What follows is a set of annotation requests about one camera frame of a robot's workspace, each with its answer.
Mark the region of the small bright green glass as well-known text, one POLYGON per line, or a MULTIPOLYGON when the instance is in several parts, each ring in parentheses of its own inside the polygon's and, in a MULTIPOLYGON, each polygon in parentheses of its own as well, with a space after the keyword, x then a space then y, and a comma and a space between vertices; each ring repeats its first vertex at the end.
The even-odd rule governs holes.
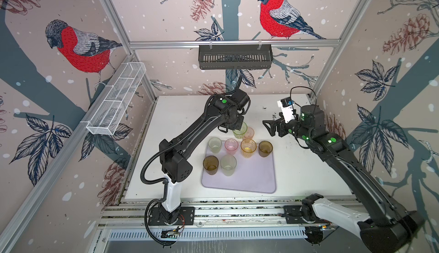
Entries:
POLYGON ((247 130, 248 130, 248 126, 245 122, 243 122, 240 129, 233 130, 233 134, 234 134, 235 138, 243 139, 247 130))

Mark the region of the dark amber textured glass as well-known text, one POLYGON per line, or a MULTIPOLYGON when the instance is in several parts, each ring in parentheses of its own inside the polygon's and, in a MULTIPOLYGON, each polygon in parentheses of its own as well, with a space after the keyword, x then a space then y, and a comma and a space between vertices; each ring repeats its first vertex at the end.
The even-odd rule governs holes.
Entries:
POLYGON ((268 157, 273 151, 273 145, 269 141, 261 141, 258 145, 258 153, 260 157, 266 158, 268 157))

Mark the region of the pale pink textured glass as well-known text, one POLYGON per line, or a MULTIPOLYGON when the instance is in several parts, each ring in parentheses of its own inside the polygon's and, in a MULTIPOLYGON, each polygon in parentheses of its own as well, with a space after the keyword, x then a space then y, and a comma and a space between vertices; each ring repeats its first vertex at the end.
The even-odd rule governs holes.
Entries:
POLYGON ((253 137, 254 137, 254 129, 248 127, 246 133, 244 134, 243 139, 253 139, 253 137))

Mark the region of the pink faceted glass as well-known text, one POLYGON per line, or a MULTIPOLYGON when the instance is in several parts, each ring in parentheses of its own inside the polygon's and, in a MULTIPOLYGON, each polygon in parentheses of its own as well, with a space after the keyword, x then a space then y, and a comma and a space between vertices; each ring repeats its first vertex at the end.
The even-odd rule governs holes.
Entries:
POLYGON ((237 140, 228 139, 225 141, 224 146, 228 155, 235 155, 240 145, 237 140))

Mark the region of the yellow faceted glass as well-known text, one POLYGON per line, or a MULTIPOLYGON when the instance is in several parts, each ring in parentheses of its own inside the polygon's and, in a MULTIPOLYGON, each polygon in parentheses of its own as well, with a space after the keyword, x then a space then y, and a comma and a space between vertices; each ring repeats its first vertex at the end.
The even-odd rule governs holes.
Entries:
POLYGON ((245 158, 251 158, 257 149, 257 143, 253 139, 244 139, 241 142, 241 153, 245 158))

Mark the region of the pale green short glass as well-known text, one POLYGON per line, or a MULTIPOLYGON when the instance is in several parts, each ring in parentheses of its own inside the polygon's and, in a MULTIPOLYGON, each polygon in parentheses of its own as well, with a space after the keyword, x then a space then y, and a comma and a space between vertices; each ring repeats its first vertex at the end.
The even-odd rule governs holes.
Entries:
POLYGON ((208 146, 212 153, 219 153, 222 148, 222 140, 217 137, 213 137, 208 141, 208 146))

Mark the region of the tall pale green glass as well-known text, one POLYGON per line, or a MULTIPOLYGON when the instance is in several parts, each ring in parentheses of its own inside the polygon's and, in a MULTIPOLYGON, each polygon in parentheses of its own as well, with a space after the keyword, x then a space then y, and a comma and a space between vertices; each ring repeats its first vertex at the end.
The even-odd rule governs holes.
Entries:
POLYGON ((237 166, 237 160, 232 155, 225 155, 219 162, 221 170, 225 176, 232 176, 237 166))

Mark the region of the olive amber textured glass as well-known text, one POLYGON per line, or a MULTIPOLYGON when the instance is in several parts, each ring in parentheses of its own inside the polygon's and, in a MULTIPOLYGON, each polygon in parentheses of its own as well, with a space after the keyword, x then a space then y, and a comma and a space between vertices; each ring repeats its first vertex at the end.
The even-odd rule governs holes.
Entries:
POLYGON ((205 159, 203 160, 203 167, 204 170, 209 174, 209 175, 215 175, 218 171, 218 167, 219 167, 219 160, 216 156, 210 155, 210 156, 206 156, 205 159))

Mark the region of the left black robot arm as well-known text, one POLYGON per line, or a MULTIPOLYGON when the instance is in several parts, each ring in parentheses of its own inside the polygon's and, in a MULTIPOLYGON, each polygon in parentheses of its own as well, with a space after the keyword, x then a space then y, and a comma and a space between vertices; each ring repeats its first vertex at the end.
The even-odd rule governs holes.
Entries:
POLYGON ((250 104, 249 95, 241 89, 214 94, 206 101, 201 116, 189 128, 170 142, 164 139, 159 144, 159 151, 142 167, 140 180, 147 185, 164 184, 163 198, 152 200, 158 204, 160 219, 171 224, 179 218, 181 183, 193 171, 188 162, 193 151, 216 128, 223 133, 241 129, 250 104), (160 159, 164 177, 147 180, 146 170, 157 158, 160 159))

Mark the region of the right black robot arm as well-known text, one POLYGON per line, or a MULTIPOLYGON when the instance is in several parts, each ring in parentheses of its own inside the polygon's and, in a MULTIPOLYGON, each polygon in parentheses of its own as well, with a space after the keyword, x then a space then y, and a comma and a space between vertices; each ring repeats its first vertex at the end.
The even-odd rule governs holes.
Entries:
POLYGON ((320 108, 305 105, 299 113, 288 110, 284 107, 277 120, 263 121, 270 135, 302 139, 343 179, 366 209, 365 213, 358 213, 313 194, 302 200, 303 219, 334 223, 359 237, 373 253, 395 253, 410 243, 425 223, 424 218, 393 199, 357 160, 347 142, 326 130, 320 108))

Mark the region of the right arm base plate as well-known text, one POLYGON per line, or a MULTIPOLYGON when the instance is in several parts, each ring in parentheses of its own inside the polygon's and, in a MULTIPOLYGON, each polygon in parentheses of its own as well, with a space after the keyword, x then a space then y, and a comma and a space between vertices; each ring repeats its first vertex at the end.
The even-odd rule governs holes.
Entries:
POLYGON ((305 219, 301 209, 302 206, 299 205, 283 206, 282 217, 285 218, 287 224, 329 224, 328 221, 321 219, 305 219))

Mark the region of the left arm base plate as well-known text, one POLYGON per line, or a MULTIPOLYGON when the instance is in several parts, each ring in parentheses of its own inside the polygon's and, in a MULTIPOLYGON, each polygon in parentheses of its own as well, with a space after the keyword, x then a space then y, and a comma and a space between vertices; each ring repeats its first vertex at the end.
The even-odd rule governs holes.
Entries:
POLYGON ((168 212, 164 207, 153 207, 147 215, 148 226, 192 226, 195 216, 194 207, 178 207, 168 212))

